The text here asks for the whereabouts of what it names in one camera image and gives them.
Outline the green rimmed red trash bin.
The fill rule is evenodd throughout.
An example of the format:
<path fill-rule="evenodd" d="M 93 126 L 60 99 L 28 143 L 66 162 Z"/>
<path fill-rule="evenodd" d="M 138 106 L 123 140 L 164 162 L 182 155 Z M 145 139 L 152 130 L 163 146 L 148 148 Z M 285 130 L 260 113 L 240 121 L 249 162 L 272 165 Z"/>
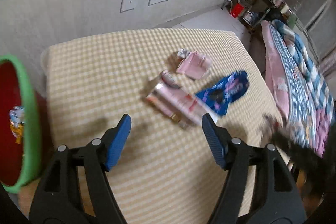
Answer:
<path fill-rule="evenodd" d="M 35 91 L 20 60 L 1 56 L 1 184 L 9 193 L 41 170 L 42 136 Z"/>

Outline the paper ball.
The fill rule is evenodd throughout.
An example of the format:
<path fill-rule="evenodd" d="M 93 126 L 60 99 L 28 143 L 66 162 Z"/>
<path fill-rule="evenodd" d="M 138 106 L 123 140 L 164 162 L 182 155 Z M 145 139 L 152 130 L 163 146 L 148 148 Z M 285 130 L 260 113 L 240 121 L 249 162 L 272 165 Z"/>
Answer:
<path fill-rule="evenodd" d="M 274 132 L 278 130 L 280 124 L 278 120 L 271 115 L 264 114 L 263 117 L 265 120 L 265 124 L 262 132 L 264 135 L 272 135 Z"/>

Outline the yellow checkered tablecloth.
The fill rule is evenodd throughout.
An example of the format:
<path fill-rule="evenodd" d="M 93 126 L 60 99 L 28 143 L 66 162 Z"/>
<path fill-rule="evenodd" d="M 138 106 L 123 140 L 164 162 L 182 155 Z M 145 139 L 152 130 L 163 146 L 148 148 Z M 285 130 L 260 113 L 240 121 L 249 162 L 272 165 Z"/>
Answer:
<path fill-rule="evenodd" d="M 49 47 L 47 102 L 54 144 L 86 145 L 131 116 L 118 164 L 107 173 L 129 223 L 206 223 L 226 173 L 199 127 L 183 129 L 145 100 L 151 80 L 177 66 L 176 51 L 208 55 L 209 76 L 176 81 L 194 94 L 234 71 L 248 73 L 246 94 L 218 125 L 258 146 L 264 114 L 281 118 L 258 67 L 230 31 L 162 28 L 113 32 Z"/>

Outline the small pink wrapper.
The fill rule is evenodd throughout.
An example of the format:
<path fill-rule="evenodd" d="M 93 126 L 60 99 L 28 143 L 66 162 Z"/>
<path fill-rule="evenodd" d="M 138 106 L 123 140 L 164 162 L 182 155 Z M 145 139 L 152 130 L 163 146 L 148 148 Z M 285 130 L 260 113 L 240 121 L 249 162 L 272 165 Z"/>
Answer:
<path fill-rule="evenodd" d="M 189 51 L 185 48 L 177 52 L 177 58 L 180 62 L 176 72 L 193 80 L 201 80 L 207 77 L 213 64 L 208 55 L 198 51 Z"/>

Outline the pink cream snack box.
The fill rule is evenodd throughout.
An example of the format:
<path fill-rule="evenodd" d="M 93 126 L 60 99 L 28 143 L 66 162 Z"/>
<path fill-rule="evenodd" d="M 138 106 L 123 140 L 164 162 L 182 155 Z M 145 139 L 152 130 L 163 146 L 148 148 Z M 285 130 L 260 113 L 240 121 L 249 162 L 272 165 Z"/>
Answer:
<path fill-rule="evenodd" d="M 181 87 L 169 71 L 162 71 L 150 84 L 145 99 L 180 127 L 201 126 L 205 114 L 214 122 L 218 121 L 219 116 L 196 95 Z"/>

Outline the red bucket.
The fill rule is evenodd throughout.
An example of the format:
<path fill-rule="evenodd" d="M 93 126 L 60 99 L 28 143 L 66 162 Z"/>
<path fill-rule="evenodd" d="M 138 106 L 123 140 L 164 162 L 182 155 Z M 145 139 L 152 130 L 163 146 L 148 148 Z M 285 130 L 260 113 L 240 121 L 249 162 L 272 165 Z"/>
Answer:
<path fill-rule="evenodd" d="M 232 6 L 230 14 L 233 18 L 237 18 L 243 10 L 244 6 L 240 3 L 236 3 Z"/>

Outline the blue oreo wrapper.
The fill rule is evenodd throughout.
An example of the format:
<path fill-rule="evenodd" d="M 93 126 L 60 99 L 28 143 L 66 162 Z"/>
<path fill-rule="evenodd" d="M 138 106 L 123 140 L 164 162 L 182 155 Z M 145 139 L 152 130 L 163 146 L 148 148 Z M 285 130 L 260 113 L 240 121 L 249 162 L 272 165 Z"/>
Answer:
<path fill-rule="evenodd" d="M 195 95 L 218 116 L 227 114 L 229 105 L 240 99 L 249 88 L 246 71 L 234 71 L 212 87 Z"/>

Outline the pink curtain right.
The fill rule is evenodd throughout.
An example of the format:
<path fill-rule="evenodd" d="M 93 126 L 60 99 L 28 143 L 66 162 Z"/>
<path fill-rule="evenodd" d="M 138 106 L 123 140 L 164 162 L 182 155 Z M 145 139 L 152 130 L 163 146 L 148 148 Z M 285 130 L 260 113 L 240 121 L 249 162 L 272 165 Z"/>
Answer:
<path fill-rule="evenodd" d="M 335 71 L 336 67 L 336 48 L 334 48 L 318 65 L 319 72 L 327 77 Z"/>

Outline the trash inside bin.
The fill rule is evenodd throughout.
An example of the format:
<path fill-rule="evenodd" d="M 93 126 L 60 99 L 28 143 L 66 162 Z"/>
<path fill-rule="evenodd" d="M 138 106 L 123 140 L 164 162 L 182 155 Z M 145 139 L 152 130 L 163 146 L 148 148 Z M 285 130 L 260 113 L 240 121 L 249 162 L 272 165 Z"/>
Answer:
<path fill-rule="evenodd" d="M 21 144 L 25 127 L 25 110 L 22 106 L 15 106 L 9 111 L 10 129 L 15 137 L 15 143 Z"/>

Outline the dark metal shelf rack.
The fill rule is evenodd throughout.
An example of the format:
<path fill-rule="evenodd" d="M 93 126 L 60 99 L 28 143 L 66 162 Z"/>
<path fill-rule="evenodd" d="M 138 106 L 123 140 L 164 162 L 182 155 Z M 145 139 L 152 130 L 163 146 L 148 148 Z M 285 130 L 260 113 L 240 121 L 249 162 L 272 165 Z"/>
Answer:
<path fill-rule="evenodd" d="M 255 32 L 261 21 L 276 8 L 272 0 L 224 0 L 221 9 L 230 13 L 236 3 L 244 6 L 244 10 L 236 19 L 248 29 L 249 33 Z"/>

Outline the window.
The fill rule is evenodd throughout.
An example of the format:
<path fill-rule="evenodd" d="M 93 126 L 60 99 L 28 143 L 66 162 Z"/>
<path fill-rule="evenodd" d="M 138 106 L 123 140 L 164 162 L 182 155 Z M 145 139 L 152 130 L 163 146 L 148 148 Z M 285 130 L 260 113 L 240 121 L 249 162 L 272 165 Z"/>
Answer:
<path fill-rule="evenodd" d="M 319 60 L 335 50 L 335 0 L 285 0 Z"/>

